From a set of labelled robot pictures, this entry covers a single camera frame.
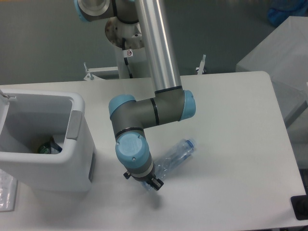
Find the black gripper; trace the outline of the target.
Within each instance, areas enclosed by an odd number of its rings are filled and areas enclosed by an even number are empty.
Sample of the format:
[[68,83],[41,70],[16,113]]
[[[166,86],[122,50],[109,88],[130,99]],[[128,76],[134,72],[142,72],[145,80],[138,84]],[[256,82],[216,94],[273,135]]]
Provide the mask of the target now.
[[129,179],[131,176],[139,181],[139,182],[144,182],[147,185],[150,185],[154,190],[158,191],[162,188],[164,183],[155,177],[155,174],[153,172],[150,172],[148,174],[142,173],[142,174],[135,174],[131,173],[129,171],[126,171],[123,176],[125,179]]

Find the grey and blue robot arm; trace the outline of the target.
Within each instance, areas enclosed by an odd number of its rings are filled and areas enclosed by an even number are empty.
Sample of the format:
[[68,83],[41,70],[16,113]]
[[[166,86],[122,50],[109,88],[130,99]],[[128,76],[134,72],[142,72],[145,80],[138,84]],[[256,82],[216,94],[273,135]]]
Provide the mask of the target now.
[[162,168],[153,160],[145,130],[194,116],[193,94],[184,90],[162,0],[76,0],[85,22],[105,19],[118,75],[135,85],[109,102],[115,153],[125,178],[150,188],[163,186]]

